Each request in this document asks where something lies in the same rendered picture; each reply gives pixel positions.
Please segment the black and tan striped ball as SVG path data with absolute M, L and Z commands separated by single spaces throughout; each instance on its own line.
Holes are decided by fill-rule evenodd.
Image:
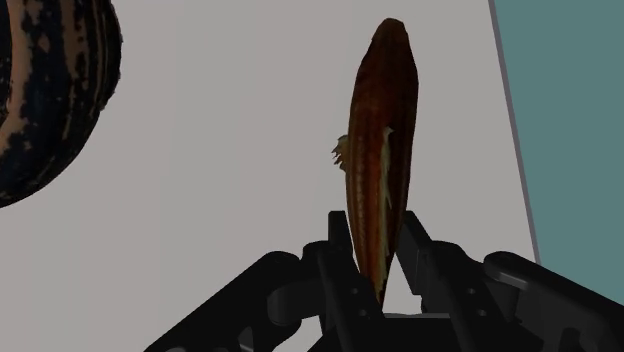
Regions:
M 113 0 L 0 0 L 0 209 L 78 156 L 120 80 Z

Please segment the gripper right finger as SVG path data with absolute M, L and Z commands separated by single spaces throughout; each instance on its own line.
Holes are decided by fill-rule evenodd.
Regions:
M 474 260 L 408 211 L 397 255 L 425 313 L 450 320 L 458 352 L 624 352 L 624 305 L 515 253 Z

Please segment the brown striped fish figure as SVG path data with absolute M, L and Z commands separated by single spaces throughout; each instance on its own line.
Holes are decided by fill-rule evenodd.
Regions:
M 405 24 L 376 28 L 353 85 L 347 133 L 333 148 L 360 273 L 384 304 L 407 209 L 419 78 Z

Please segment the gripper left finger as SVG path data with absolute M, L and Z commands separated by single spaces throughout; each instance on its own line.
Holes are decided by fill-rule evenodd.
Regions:
M 331 211 L 326 240 L 263 255 L 144 352 L 275 352 L 314 316 L 323 335 L 308 352 L 365 352 L 383 314 L 352 254 L 346 214 Z

